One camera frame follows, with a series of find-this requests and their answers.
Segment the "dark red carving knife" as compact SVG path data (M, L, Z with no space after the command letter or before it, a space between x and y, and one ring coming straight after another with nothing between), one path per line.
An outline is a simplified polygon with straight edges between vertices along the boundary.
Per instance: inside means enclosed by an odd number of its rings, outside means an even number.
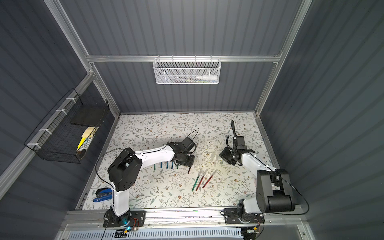
M208 178L208 180L205 182L205 184L203 185L203 189L208 185L208 183L211 181L211 179L214 177L214 175L216 174L217 171L214 171L211 176Z

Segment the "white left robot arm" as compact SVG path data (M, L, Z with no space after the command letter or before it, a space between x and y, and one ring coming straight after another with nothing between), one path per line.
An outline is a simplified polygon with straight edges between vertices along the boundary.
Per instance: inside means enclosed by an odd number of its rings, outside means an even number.
M125 148L108 168L113 190L113 212L120 217L130 210L129 189L136 182L140 171L163 162L173 162L176 166L191 167L197 145L186 137L182 142L170 142L164 146L134 151Z

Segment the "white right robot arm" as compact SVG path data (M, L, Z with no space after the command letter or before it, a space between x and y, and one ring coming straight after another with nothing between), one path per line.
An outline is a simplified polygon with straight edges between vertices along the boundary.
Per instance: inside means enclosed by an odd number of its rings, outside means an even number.
M296 208L293 187L286 170L270 167L256 152L247 149L244 137L227 136L219 156L230 165L240 165L256 177L256 194L238 203L240 217L249 214L292 212Z

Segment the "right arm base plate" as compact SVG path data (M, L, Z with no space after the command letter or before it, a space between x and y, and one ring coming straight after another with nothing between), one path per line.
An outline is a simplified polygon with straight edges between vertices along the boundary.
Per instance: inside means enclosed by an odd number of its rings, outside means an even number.
M265 218L260 213L256 214L247 214L240 213L237 208L224 208L221 210L221 215L225 219L227 225L236 225L236 224L253 224L260 225L265 223Z

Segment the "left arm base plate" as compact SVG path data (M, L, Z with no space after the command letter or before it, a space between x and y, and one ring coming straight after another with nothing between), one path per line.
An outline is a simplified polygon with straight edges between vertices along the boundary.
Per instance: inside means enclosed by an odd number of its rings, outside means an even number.
M113 210L107 210L104 215L104 228L143 227L146 211L128 211L118 217Z

